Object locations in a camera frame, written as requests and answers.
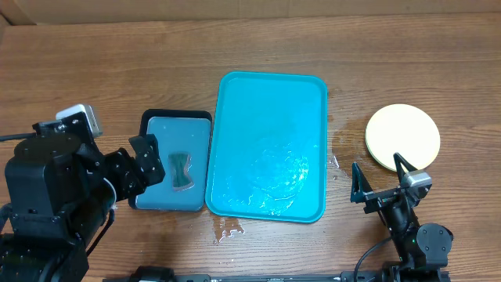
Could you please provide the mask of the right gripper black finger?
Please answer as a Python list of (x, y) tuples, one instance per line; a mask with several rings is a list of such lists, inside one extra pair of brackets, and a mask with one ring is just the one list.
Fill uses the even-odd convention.
[(404, 175), (407, 172), (414, 172), (417, 170), (417, 168), (411, 165), (401, 154), (394, 153), (393, 158), (395, 161), (396, 172), (399, 180), (403, 180)]
[(352, 185), (350, 201), (353, 203), (365, 202), (366, 198), (370, 194), (373, 194), (373, 189), (356, 162), (351, 165), (351, 176)]

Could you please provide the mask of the yellow plate with blue stain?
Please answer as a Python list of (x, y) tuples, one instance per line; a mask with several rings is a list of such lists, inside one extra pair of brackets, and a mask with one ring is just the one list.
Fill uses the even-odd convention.
[(368, 121), (366, 146), (377, 163), (396, 170), (394, 154), (402, 155), (418, 169), (428, 167), (438, 156), (441, 137), (438, 126), (423, 110), (408, 104), (379, 109)]

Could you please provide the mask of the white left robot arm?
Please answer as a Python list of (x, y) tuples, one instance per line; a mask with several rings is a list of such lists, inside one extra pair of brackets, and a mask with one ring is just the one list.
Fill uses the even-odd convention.
[(5, 167), (10, 202), (1, 220), (3, 281), (80, 281), (88, 256), (114, 221), (113, 206), (144, 193), (165, 176), (155, 136), (135, 136), (103, 155), (75, 134), (19, 143)]

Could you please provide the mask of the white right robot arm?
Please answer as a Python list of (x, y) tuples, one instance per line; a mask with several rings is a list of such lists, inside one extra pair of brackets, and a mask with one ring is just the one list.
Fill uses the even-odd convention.
[[(373, 191), (361, 168), (352, 164), (350, 201), (365, 205), (364, 212), (376, 212), (389, 237), (372, 246), (357, 261), (351, 272), (341, 274), (344, 281), (449, 281), (442, 269), (448, 265), (453, 234), (436, 223), (419, 224), (414, 208), (432, 186), (431, 177), (415, 168), (401, 154), (393, 155), (399, 184), (391, 190)], [(398, 254), (397, 262), (386, 262), (379, 271), (362, 273), (360, 266), (375, 250), (391, 241)]]

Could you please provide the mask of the black water tray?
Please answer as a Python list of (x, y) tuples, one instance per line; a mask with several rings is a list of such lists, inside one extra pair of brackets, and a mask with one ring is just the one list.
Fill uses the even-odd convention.
[[(137, 210), (198, 212), (204, 206), (211, 127), (212, 116), (203, 110), (145, 111), (140, 132), (156, 136), (165, 177), (130, 199), (129, 206)], [(168, 155), (176, 152), (191, 156), (189, 175), (194, 186), (183, 191), (172, 187)]]

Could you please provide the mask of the teal serving tray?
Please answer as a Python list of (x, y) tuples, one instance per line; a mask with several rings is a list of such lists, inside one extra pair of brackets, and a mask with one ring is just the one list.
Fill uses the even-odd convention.
[(328, 89), (312, 75), (220, 81), (205, 202), (220, 216), (313, 223), (326, 210)]

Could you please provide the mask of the brown cardboard backdrop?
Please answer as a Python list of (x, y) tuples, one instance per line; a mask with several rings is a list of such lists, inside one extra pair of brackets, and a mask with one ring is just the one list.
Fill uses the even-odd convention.
[(500, 0), (1, 0), (13, 25), (498, 11)]

